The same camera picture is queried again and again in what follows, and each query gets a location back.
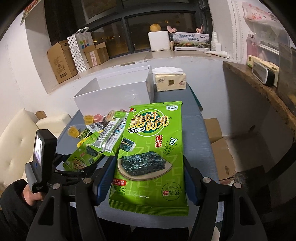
gray table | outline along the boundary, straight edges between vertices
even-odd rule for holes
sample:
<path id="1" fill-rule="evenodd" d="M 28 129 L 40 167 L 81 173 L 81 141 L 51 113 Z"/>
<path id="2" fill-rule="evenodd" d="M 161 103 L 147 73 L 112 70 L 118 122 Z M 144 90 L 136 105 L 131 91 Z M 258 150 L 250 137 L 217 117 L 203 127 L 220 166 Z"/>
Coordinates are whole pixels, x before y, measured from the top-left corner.
<path id="1" fill-rule="evenodd" d="M 191 166 L 198 168 L 203 176 L 218 181 L 217 167 L 205 123 L 190 89 L 155 92 L 155 103 L 180 100 L 183 102 L 181 112 L 184 155 Z M 69 137 L 67 135 L 67 129 L 72 125 L 76 125 L 78 128 L 83 129 L 85 128 L 85 125 L 82 124 L 83 122 L 82 114 L 78 111 L 58 139 L 57 152 L 59 154 L 70 154 L 77 149 L 76 144 L 79 140 Z M 104 158 L 99 163 L 99 167 L 102 167 L 106 160 L 107 158 Z M 99 207 L 96 207 L 98 217 L 131 226 L 147 228 L 191 227 L 194 224 L 198 212 L 198 207 L 193 205 L 188 198 L 189 215 L 186 217 L 156 216 L 118 210 L 110 208 L 108 199 L 109 195 L 107 195 L 106 200 L 102 202 Z M 222 221 L 221 203 L 219 203 L 218 206 L 216 222 L 220 221 Z"/>

paper roll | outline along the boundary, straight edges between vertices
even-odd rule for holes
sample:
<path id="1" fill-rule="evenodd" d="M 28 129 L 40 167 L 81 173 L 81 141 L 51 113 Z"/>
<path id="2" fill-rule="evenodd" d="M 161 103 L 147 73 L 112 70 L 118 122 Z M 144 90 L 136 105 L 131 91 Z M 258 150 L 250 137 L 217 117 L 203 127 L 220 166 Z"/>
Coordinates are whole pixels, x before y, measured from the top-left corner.
<path id="1" fill-rule="evenodd" d="M 213 55 L 217 55 L 217 56 L 220 56 L 220 57 L 223 57 L 223 58 L 229 58 L 230 57 L 229 53 L 225 52 L 225 51 L 205 51 L 203 53 L 213 54 Z"/>
<path id="2" fill-rule="evenodd" d="M 148 33 L 151 51 L 170 50 L 168 31 Z"/>

poster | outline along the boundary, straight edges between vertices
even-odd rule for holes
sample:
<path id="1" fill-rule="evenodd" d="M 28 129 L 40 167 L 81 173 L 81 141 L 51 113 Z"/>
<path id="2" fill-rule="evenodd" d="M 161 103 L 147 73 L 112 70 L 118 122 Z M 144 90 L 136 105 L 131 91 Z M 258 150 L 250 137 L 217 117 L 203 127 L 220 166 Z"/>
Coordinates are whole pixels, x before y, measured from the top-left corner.
<path id="1" fill-rule="evenodd" d="M 32 9 L 40 2 L 41 0 L 34 0 L 33 2 L 30 3 L 28 7 L 25 8 L 23 14 L 22 14 L 22 20 L 20 24 L 25 21 L 26 17 L 29 15 L 29 13 L 32 11 Z"/>
<path id="2" fill-rule="evenodd" d="M 210 36 L 197 33 L 175 33 L 173 35 L 175 50 L 210 51 Z"/>

white sofa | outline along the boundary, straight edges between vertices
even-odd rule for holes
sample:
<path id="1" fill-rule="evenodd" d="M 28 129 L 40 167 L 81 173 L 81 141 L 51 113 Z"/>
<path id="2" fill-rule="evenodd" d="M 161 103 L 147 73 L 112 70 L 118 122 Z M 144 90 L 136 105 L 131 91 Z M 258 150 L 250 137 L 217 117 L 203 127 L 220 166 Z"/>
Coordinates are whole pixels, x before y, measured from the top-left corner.
<path id="1" fill-rule="evenodd" d="M 56 137 L 70 121 L 68 114 L 47 117 L 36 124 L 25 109 L 21 109 L 0 136 L 0 196 L 5 188 L 19 179 L 26 179 L 25 164 L 33 159 L 35 135 L 38 129 L 49 129 Z"/>

sweet hour logo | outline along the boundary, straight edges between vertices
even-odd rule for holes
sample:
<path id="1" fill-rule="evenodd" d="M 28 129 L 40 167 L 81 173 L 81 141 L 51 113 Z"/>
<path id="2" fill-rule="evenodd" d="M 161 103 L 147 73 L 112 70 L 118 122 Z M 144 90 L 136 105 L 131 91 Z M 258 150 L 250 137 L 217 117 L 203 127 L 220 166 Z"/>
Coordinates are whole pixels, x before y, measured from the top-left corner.
<path id="1" fill-rule="evenodd" d="M 146 109 L 134 115 L 129 124 L 129 133 L 147 133 L 144 136 L 149 136 L 152 132 L 160 128 L 168 126 L 170 123 L 169 117 L 163 115 L 156 109 Z"/>

